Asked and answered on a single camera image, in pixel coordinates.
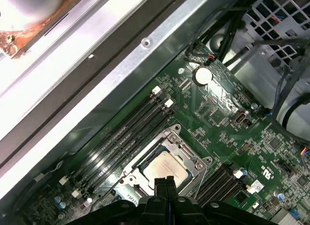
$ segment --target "label sticker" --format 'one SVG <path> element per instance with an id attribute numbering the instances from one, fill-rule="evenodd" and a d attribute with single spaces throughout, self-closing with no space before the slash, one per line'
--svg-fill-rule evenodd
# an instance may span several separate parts
<path id="1" fill-rule="evenodd" d="M 264 185 L 262 183 L 260 183 L 259 180 L 256 180 L 251 185 L 251 187 L 254 187 L 256 189 L 256 192 L 259 193 L 263 189 Z"/>

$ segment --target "cpu socket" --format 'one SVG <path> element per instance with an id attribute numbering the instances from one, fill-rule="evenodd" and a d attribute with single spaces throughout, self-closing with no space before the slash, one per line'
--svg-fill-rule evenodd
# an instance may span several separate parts
<path id="1" fill-rule="evenodd" d="M 133 187 L 141 196 L 154 195 L 154 179 L 174 176 L 177 191 L 186 195 L 198 185 L 212 158 L 201 159 L 180 137 L 181 125 L 160 132 L 124 168 L 122 184 Z"/>

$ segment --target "capacitor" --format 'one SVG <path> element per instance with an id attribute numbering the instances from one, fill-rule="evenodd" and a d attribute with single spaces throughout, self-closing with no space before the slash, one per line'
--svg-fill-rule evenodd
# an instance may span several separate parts
<path id="1" fill-rule="evenodd" d="M 60 213 L 60 214 L 58 215 L 58 219 L 64 219 L 64 213 Z"/>
<path id="2" fill-rule="evenodd" d="M 59 207 L 60 207 L 60 209 L 65 209 L 66 208 L 66 203 L 65 202 L 60 202 L 59 203 Z"/>
<path id="3" fill-rule="evenodd" d="M 243 173 L 244 176 L 247 176 L 247 175 L 248 175 L 248 172 L 247 172 L 246 169 L 240 168 L 239 170 Z"/>
<path id="4" fill-rule="evenodd" d="M 283 193 L 278 192 L 278 191 L 274 191 L 273 196 L 278 198 L 279 201 L 283 201 L 285 199 L 285 195 Z"/>
<path id="5" fill-rule="evenodd" d="M 193 71 L 193 81 L 198 86 L 206 86 L 212 81 L 212 72 L 206 67 L 200 67 Z"/>
<path id="6" fill-rule="evenodd" d="M 60 203 L 61 201 L 62 201 L 62 199 L 60 198 L 60 196 L 54 197 L 54 202 Z"/>
<path id="7" fill-rule="evenodd" d="M 91 197 L 87 198 L 86 200 L 89 204 L 93 202 L 93 199 Z"/>
<path id="8" fill-rule="evenodd" d="M 257 109 L 258 109 L 258 104 L 252 103 L 252 104 L 251 104 L 251 109 L 257 110 Z"/>

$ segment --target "blue capacitor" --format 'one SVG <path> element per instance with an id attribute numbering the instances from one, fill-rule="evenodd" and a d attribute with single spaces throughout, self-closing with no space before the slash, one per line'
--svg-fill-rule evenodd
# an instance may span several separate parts
<path id="1" fill-rule="evenodd" d="M 66 203 L 65 202 L 60 202 L 59 203 L 60 209 L 65 209 L 66 208 Z"/>
<path id="2" fill-rule="evenodd" d="M 54 197 L 54 202 L 60 203 L 62 199 L 59 196 Z"/>
<path id="3" fill-rule="evenodd" d="M 283 193 L 278 192 L 278 191 L 274 191 L 273 196 L 277 197 L 279 199 L 279 201 L 283 201 L 285 199 L 285 195 Z"/>
<path id="4" fill-rule="evenodd" d="M 285 195 L 283 193 L 279 193 L 278 199 L 279 201 L 283 201 L 285 199 Z"/>
<path id="5" fill-rule="evenodd" d="M 246 169 L 240 168 L 240 171 L 243 173 L 244 176 L 247 176 L 247 175 L 248 175 L 248 172 L 247 172 Z"/>

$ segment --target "motherboard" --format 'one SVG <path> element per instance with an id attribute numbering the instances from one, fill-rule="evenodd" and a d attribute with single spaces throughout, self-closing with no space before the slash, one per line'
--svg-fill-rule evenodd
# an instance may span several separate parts
<path id="1" fill-rule="evenodd" d="M 220 200 L 281 223 L 310 223 L 310 176 L 300 146 L 214 55 L 182 52 L 21 210 L 62 225 L 113 201 L 139 203 L 154 178 L 174 176 L 200 206 Z"/>

